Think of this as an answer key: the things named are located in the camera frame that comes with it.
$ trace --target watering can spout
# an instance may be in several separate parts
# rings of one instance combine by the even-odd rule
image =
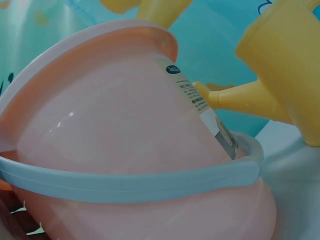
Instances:
[[[225,109],[292,124],[286,109],[259,80],[222,90],[210,90],[200,82],[193,85],[213,109]]]
[[[193,0],[141,0],[138,19],[149,20],[168,29]]]

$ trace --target pink plastic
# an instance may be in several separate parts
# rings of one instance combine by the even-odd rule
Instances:
[[[5,157],[99,174],[175,172],[230,161],[157,63],[176,60],[174,38],[145,22],[130,27],[132,22],[95,26],[106,32],[128,28],[75,47],[72,41],[94,31],[88,28],[21,73],[15,81],[32,76],[33,66],[60,44],[73,45],[11,100],[3,117],[17,151]],[[261,180],[143,204],[91,204],[15,191],[53,240],[270,240],[276,218]]]

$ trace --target white label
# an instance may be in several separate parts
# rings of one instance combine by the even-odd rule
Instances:
[[[206,100],[171,60],[163,58],[156,60],[156,63],[167,73],[168,77],[175,82],[181,93],[196,109],[200,119],[209,131],[215,136],[230,158],[234,160],[237,155],[239,145],[216,113],[209,107]]]

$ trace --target light blue handle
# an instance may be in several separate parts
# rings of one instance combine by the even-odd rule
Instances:
[[[252,137],[234,133],[248,156],[211,167],[157,174],[89,174],[42,168],[0,157],[0,178],[21,189],[88,203],[166,201],[215,189],[248,186],[260,176],[263,151]]]

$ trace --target yellow watering can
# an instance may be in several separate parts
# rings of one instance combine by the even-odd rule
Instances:
[[[193,0],[100,0],[111,12],[124,14],[138,7],[136,18],[169,28]]]
[[[277,0],[246,30],[235,54],[258,80],[222,90],[194,86],[214,109],[294,124],[320,147],[320,0]]]

